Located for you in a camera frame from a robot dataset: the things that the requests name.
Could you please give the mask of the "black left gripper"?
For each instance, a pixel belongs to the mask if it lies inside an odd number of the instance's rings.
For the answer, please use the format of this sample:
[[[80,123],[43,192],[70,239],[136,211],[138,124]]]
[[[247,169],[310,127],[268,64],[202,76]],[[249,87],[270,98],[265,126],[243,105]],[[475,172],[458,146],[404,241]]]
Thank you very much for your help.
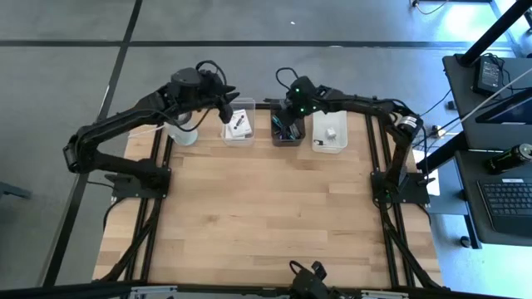
[[[223,124],[228,124],[233,117],[233,108],[228,102],[239,97],[235,86],[230,86],[215,72],[200,70],[201,76],[200,93],[202,96],[210,98],[213,104],[219,109],[219,118]]]

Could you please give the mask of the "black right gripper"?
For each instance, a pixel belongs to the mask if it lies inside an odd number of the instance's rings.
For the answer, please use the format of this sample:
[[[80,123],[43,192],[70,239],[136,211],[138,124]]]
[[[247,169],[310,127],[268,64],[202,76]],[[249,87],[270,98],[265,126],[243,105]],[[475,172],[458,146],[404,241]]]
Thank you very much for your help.
[[[274,114],[280,121],[281,130],[290,130],[295,120],[324,110],[327,93],[327,86],[315,86],[307,76],[296,79],[289,87],[284,107]]]

